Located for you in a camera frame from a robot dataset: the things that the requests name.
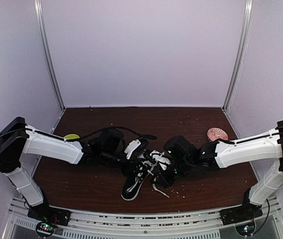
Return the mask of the white shoelace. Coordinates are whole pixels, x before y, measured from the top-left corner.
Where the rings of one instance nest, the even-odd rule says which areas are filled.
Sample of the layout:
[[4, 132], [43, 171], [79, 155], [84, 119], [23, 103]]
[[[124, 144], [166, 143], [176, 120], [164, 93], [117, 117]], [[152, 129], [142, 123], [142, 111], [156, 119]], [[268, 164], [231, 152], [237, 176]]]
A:
[[157, 185], [159, 185], [159, 173], [163, 172], [163, 170], [161, 169], [160, 165], [155, 162], [155, 160], [150, 156], [151, 152], [151, 150], [146, 149], [138, 158], [145, 166], [146, 172], [152, 177], [151, 184], [153, 191], [158, 192], [163, 196], [169, 198], [169, 195], [157, 188]]

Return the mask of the black white canvas sneaker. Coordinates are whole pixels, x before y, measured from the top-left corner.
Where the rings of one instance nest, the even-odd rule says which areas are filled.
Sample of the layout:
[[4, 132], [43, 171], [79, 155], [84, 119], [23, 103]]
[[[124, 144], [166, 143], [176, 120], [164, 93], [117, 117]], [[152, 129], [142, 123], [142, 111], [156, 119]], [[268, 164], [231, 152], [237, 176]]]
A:
[[121, 190], [121, 197], [125, 201], [134, 200], [141, 189], [145, 179], [153, 175], [156, 161], [149, 151], [145, 151], [138, 158], [134, 159], [124, 170], [127, 177]]

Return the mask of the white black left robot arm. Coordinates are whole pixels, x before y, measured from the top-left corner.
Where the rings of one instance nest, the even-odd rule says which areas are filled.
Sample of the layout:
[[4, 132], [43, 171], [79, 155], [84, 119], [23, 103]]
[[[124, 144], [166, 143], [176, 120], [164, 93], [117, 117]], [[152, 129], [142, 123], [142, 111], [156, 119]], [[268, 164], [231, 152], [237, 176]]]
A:
[[16, 117], [0, 132], [0, 172], [6, 175], [17, 191], [23, 195], [31, 212], [43, 221], [54, 216], [43, 190], [36, 185], [20, 162], [22, 154], [35, 154], [59, 159], [81, 166], [125, 167], [133, 152], [140, 146], [134, 140], [118, 151], [124, 143], [123, 133], [116, 128], [101, 130], [98, 137], [85, 142], [40, 131]]

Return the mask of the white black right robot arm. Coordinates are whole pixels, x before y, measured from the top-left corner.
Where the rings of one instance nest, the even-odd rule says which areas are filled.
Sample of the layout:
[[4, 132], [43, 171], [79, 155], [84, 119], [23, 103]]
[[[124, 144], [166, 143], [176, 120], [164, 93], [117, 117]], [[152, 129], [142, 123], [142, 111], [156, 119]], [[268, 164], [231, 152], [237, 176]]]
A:
[[259, 135], [222, 140], [196, 148], [183, 136], [174, 136], [164, 145], [164, 156], [157, 156], [160, 169], [153, 177], [153, 184], [169, 188], [178, 176], [191, 172], [205, 173], [232, 165], [263, 159], [274, 163], [263, 178], [244, 194], [237, 216], [247, 220], [266, 199], [283, 184], [283, 120], [277, 127]]

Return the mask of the green plastic bowl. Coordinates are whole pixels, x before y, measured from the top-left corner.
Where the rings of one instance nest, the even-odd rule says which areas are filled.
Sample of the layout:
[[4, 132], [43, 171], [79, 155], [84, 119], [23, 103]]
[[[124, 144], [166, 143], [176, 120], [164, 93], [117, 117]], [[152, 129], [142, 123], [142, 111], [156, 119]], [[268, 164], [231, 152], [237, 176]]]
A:
[[64, 139], [79, 139], [79, 138], [80, 136], [74, 133], [64, 136]]

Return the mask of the pink patterned bowl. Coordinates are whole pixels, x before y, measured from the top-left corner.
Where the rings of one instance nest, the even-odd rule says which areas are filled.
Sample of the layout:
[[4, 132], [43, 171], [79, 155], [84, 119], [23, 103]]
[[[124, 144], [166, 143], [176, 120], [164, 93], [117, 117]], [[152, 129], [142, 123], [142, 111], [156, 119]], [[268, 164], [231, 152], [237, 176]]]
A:
[[207, 131], [207, 138], [208, 141], [211, 142], [216, 141], [218, 139], [228, 140], [228, 134], [220, 128], [212, 127]]

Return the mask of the aluminium front rail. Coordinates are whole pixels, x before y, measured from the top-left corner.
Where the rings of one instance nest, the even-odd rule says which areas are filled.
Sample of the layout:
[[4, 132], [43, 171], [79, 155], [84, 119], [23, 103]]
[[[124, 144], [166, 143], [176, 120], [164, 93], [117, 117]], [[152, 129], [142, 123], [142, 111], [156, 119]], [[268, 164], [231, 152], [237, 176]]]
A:
[[[255, 218], [252, 237], [239, 234], [239, 226], [251, 220], [225, 225], [220, 211], [225, 208], [163, 214], [112, 214], [72, 210], [67, 226], [57, 226], [48, 239], [283, 239], [283, 212], [276, 197], [262, 206], [263, 215]], [[0, 239], [40, 239], [35, 232], [38, 220], [27, 216], [24, 200], [14, 197]]]

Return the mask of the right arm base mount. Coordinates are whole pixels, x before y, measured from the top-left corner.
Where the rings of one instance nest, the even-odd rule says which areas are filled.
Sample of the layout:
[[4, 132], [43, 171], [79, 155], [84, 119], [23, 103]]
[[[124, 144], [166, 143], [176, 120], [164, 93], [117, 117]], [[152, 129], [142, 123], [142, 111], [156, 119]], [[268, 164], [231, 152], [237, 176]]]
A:
[[234, 225], [237, 234], [243, 237], [252, 236], [256, 232], [255, 219], [262, 215], [261, 209], [244, 211], [241, 206], [220, 211], [223, 225]]

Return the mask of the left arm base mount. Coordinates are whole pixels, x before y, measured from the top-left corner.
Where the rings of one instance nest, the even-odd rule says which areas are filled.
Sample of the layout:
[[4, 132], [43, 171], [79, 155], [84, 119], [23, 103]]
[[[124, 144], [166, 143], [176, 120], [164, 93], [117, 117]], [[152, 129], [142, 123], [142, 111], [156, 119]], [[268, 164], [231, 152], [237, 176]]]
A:
[[35, 232], [40, 238], [52, 236], [58, 226], [67, 226], [70, 220], [71, 212], [69, 210], [49, 207], [45, 214], [40, 214], [34, 209], [29, 209], [27, 216], [38, 220], [35, 226]]

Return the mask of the left aluminium frame post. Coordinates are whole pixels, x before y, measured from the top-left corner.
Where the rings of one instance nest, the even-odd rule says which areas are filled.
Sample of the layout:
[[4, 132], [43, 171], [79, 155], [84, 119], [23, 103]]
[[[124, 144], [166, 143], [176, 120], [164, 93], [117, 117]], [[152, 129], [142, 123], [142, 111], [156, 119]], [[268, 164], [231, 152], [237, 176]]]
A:
[[57, 82], [56, 73], [55, 73], [55, 69], [53, 66], [52, 56], [51, 56], [51, 52], [49, 48], [49, 42], [48, 42], [48, 37], [47, 37], [47, 32], [46, 32], [46, 27], [45, 27], [42, 1], [35, 0], [34, 7], [35, 7], [35, 14], [37, 18], [38, 27], [39, 27], [42, 47], [44, 51], [44, 59], [45, 59], [45, 63], [47, 66], [49, 78], [52, 84], [53, 92], [55, 94], [60, 110], [64, 111], [66, 107], [62, 99], [61, 91], [60, 91], [60, 88]]

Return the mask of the aluminium frame post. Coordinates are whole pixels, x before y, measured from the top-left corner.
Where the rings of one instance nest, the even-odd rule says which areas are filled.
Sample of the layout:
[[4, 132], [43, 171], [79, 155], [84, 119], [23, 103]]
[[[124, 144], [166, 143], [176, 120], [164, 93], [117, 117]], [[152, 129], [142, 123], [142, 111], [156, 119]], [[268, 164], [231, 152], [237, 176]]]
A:
[[238, 85], [239, 77], [241, 74], [241, 70], [243, 67], [243, 58], [247, 47], [247, 42], [249, 39], [250, 34], [250, 25], [252, 20], [252, 13], [253, 13], [253, 0], [246, 0], [245, 1], [245, 9], [243, 14], [243, 21], [240, 33], [240, 39], [237, 49], [237, 54], [234, 62], [233, 71], [231, 74], [230, 84], [228, 87], [227, 95], [223, 104], [223, 111], [229, 112], [231, 102], [234, 99], [234, 94], [236, 92], [236, 87]]
[[49, 42], [48, 42], [48, 37], [47, 37], [47, 32], [46, 32], [46, 27], [45, 27], [42, 1], [35, 0], [34, 7], [35, 7], [35, 14], [37, 18], [38, 27], [39, 27], [42, 47], [44, 51], [44, 59], [45, 59], [45, 63], [47, 66], [49, 78], [52, 84], [53, 92], [55, 94], [60, 110], [64, 111], [66, 107], [62, 99], [61, 91], [60, 91], [60, 88], [57, 82], [56, 73], [55, 73], [55, 69], [53, 66], [52, 56], [51, 56], [51, 52], [49, 48]]

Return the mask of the right aluminium frame post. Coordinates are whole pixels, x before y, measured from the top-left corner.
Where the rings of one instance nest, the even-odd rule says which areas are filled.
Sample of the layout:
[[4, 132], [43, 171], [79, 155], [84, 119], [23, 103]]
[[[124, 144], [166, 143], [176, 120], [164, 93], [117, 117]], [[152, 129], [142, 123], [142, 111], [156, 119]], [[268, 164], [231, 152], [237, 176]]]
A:
[[236, 92], [236, 87], [238, 85], [239, 77], [241, 74], [241, 70], [243, 67], [243, 58], [247, 47], [247, 42], [249, 39], [250, 34], [250, 25], [252, 20], [252, 13], [253, 13], [253, 0], [246, 0], [245, 1], [245, 9], [243, 14], [243, 21], [240, 33], [240, 39], [237, 49], [237, 54], [234, 62], [233, 71], [231, 74], [230, 84], [228, 87], [227, 95], [223, 104], [223, 111], [229, 112], [231, 102], [234, 99], [234, 94]]

